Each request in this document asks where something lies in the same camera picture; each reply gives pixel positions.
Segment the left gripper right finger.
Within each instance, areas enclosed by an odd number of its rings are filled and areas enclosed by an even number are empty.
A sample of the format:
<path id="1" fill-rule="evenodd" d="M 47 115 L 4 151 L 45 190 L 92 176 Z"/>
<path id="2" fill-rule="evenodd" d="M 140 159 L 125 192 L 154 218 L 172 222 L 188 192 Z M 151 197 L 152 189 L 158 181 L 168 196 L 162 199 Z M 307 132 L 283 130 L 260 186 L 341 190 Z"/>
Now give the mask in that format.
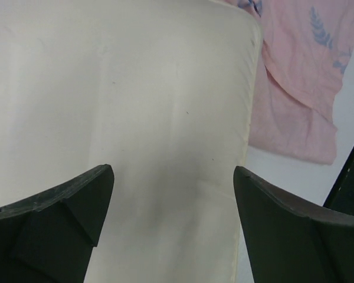
<path id="1" fill-rule="evenodd" d="M 242 166 L 233 182 L 255 282 L 354 282 L 354 216 L 311 203 Z"/>

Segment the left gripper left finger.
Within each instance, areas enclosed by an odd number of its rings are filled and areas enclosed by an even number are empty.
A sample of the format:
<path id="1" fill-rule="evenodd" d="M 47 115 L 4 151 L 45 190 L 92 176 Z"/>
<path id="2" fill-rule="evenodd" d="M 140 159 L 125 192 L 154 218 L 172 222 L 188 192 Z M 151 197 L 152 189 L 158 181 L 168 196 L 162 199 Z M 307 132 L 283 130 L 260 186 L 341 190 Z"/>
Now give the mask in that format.
<path id="1" fill-rule="evenodd" d="M 83 282 L 113 186 L 101 164 L 0 207 L 0 282 Z"/>

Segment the cream pillow with bear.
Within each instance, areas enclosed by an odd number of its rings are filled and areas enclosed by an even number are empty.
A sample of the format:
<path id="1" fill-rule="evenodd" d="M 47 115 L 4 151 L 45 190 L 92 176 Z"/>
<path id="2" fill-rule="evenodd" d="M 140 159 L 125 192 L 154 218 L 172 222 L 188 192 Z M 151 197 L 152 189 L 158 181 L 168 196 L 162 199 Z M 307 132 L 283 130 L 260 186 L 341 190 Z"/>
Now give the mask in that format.
<path id="1" fill-rule="evenodd" d="M 262 39 L 217 1 L 0 1 L 0 206 L 109 164 L 86 282 L 234 282 Z"/>

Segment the pink pillowcase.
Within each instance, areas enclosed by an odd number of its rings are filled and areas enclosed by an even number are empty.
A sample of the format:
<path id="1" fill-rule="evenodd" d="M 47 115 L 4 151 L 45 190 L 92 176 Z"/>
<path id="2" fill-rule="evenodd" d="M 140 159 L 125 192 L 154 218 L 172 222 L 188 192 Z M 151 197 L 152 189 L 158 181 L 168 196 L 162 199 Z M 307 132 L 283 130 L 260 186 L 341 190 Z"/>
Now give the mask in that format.
<path id="1" fill-rule="evenodd" d="M 354 1 L 233 1 L 263 30 L 249 144 L 318 164 L 336 158 L 333 104 L 354 48 Z"/>

